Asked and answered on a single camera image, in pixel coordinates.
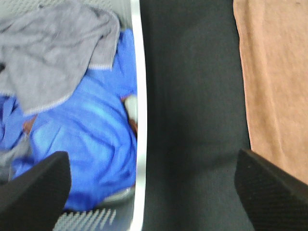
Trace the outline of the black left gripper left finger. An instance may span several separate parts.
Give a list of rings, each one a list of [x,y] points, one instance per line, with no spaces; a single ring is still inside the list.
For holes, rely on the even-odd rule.
[[[0,187],[0,229],[53,230],[70,189],[68,154],[55,152]]]

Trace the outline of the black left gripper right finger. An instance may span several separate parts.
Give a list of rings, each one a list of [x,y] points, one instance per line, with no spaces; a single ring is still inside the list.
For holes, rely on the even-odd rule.
[[[308,186],[251,150],[240,150],[234,184],[256,231],[306,231]]]

